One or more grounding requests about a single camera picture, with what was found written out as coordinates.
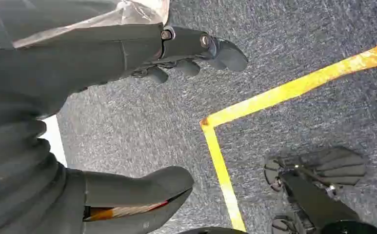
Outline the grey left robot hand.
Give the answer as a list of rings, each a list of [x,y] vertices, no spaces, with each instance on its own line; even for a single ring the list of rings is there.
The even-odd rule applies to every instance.
[[[163,226],[193,189],[171,166],[141,178],[69,169],[41,138],[43,119],[74,93],[128,76],[191,75],[195,60],[243,71],[233,43],[161,24],[79,29],[19,49],[0,49],[0,234],[147,234]]]

